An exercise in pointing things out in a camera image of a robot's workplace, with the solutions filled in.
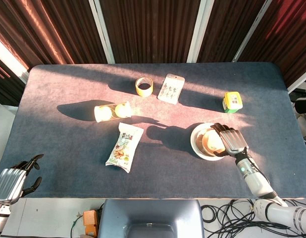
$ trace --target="robotic hand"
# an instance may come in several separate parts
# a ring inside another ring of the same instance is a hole
[[[306,208],[288,207],[277,195],[257,164],[248,154],[242,134],[234,128],[216,123],[211,126],[220,136],[225,151],[218,156],[236,158],[236,165],[253,195],[262,198],[254,203],[255,214],[263,221],[280,223],[306,234]]]
[[[34,167],[39,170],[40,166],[37,160],[43,155],[37,155],[30,161],[22,161],[9,169],[4,169],[0,174],[0,234],[10,216],[9,206],[16,203],[20,197],[34,192],[42,181],[42,177],[38,177],[35,183],[30,187],[23,189],[24,181],[30,170]]]

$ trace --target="orange box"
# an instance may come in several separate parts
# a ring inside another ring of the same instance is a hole
[[[85,211],[83,213],[83,220],[85,228],[85,234],[91,237],[98,236],[98,217],[97,212],[95,210],[92,211]]]

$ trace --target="plate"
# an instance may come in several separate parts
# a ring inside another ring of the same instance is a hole
[[[198,125],[193,130],[191,134],[191,146],[194,152],[202,159],[209,160],[209,161],[217,161],[217,160],[221,160],[223,157],[217,157],[214,155],[210,155],[208,152],[206,152],[203,149],[203,146],[202,146],[203,135],[206,133],[206,131],[213,130],[210,127],[211,125],[213,125],[213,123],[203,123],[203,124]]]

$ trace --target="floor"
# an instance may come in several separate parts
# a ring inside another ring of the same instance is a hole
[[[14,119],[13,109],[7,111],[0,106],[0,159],[2,157]],[[227,199],[203,199],[201,205],[221,206],[229,203]],[[37,236],[37,237],[70,237],[70,229],[77,215],[86,210],[98,209],[104,203],[103,199],[79,198],[22,198],[11,207],[11,215],[4,228],[3,235],[7,236]],[[238,208],[246,213],[250,210],[246,203],[238,204]],[[210,219],[211,212],[203,211],[203,217]],[[204,224],[205,228],[216,231],[219,224],[213,222]],[[73,229],[73,237],[84,234],[85,227],[79,219]],[[246,228],[237,238],[277,238],[281,237],[260,228]]]

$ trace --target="table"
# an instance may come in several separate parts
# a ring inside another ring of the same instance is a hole
[[[186,79],[176,105],[157,99],[166,74]],[[153,95],[136,95],[148,76]],[[239,91],[244,107],[225,114],[226,91]],[[130,119],[96,123],[96,105],[129,101]],[[131,172],[105,167],[118,124],[144,129]],[[197,157],[190,134],[201,122],[239,129],[250,154],[283,198],[306,197],[306,147],[279,69],[267,62],[39,65],[30,77],[0,163],[0,172],[36,154],[29,197],[253,198],[234,159]]]

